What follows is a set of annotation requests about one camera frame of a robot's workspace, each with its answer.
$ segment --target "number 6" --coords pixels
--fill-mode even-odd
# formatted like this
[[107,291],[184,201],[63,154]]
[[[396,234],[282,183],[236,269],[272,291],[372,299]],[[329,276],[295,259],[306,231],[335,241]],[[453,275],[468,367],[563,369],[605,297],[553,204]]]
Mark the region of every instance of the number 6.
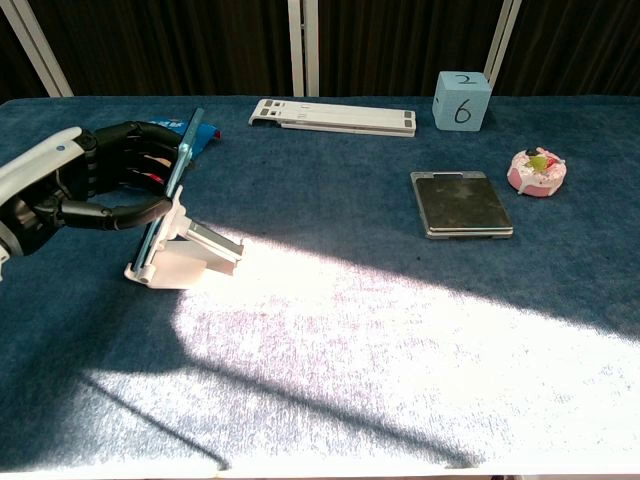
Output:
[[[469,119],[471,118],[471,112],[469,110],[467,110],[466,108],[464,108],[464,104],[467,103],[469,100],[471,100],[470,98],[467,98],[464,102],[462,102],[462,105],[460,105],[458,107],[458,110],[456,110],[456,116],[454,117],[454,120],[456,123],[464,123],[464,122],[468,122]],[[464,120],[458,120],[458,115],[460,115],[461,112],[464,112],[467,114],[467,118],[465,118]]]

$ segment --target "folded white stand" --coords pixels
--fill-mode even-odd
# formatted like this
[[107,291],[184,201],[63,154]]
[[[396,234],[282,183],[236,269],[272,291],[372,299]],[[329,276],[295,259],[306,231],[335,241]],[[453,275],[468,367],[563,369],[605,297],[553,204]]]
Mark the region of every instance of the folded white stand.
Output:
[[231,274],[244,246],[192,221],[180,204],[182,186],[163,217],[149,247],[147,260],[137,270],[129,263],[125,277],[150,288],[187,289],[196,286],[205,270]]
[[258,102],[249,125],[270,120],[283,128],[325,132],[363,133],[413,137],[416,113],[390,108],[353,107],[326,103],[303,103],[263,98]]

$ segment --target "pink cake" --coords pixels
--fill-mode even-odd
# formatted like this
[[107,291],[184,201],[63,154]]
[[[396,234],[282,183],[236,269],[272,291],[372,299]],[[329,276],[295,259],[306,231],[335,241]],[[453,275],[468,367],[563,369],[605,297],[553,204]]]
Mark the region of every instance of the pink cake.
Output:
[[560,188],[566,174],[564,160],[538,147],[535,150],[523,150],[513,157],[507,179],[518,190],[518,194],[550,197]]

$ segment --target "number 2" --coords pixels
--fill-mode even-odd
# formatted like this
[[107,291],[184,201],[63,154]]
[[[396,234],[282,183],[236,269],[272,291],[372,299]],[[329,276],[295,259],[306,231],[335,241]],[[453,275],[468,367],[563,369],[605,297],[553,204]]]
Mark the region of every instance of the number 2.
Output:
[[[465,122],[468,122],[469,119],[471,118],[471,112],[466,108],[464,108],[464,104],[467,103],[469,100],[471,99],[467,98],[464,102],[462,102],[462,105],[458,107],[458,110],[456,110],[456,116],[453,118],[456,123],[465,123]],[[458,115],[460,115],[460,113],[466,113],[467,118],[465,118],[464,120],[459,120]]]
[[456,75],[456,77],[464,77],[464,80],[458,82],[460,85],[475,85],[478,82],[472,82],[469,75]]

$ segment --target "light blue cube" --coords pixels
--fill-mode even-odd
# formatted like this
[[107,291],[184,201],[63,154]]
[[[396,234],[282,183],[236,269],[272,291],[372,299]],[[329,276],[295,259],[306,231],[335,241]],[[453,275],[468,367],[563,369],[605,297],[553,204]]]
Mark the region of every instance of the light blue cube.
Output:
[[491,98],[480,72],[440,72],[433,97],[433,116],[440,130],[477,132]]

